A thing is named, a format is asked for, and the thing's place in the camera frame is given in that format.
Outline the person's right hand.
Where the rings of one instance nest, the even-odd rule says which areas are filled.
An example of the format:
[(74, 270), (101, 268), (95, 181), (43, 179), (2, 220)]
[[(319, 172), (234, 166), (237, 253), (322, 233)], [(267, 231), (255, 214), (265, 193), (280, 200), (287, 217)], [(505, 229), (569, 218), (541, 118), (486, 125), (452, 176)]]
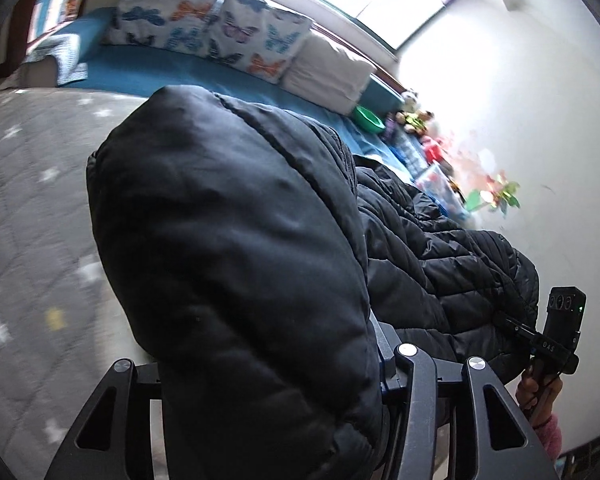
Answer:
[(548, 422), (563, 386), (560, 376), (542, 376), (535, 371), (533, 365), (522, 373), (515, 398), (532, 427), (536, 428)]

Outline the person's pink sleeve forearm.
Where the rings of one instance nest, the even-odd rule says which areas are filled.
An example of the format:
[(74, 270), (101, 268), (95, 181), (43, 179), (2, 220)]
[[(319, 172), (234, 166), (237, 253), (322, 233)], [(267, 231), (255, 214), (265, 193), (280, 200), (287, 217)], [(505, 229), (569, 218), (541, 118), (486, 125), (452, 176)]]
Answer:
[(533, 429), (550, 460), (552, 462), (557, 460), (562, 452), (562, 430), (559, 427), (558, 417), (551, 414), (545, 422), (534, 426)]

